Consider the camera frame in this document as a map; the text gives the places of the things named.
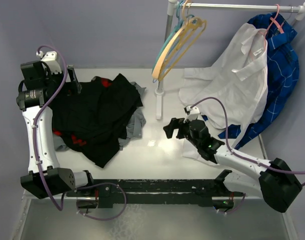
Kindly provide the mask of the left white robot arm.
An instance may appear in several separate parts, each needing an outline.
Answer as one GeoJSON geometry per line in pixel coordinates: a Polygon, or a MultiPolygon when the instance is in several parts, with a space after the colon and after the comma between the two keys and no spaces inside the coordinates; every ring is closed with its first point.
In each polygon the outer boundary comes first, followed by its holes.
{"type": "Polygon", "coordinates": [[[73,172],[60,167],[53,141],[51,108],[45,106],[61,84],[64,72],[57,60],[23,63],[24,79],[18,86],[16,103],[22,112],[28,135],[28,174],[20,178],[21,186],[38,199],[78,189],[84,196],[95,192],[89,171],[73,172]]]}

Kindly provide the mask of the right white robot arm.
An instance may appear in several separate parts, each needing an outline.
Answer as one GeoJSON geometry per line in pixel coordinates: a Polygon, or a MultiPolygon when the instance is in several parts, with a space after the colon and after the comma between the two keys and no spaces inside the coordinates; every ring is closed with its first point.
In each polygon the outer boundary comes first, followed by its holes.
{"type": "Polygon", "coordinates": [[[216,178],[214,188],[221,196],[229,192],[249,194],[262,198],[273,210],[285,213],[303,189],[285,161],[260,159],[230,149],[211,136],[202,120],[174,117],[163,130],[168,139],[177,130],[176,138],[190,142],[203,160],[228,167],[216,178]]]}

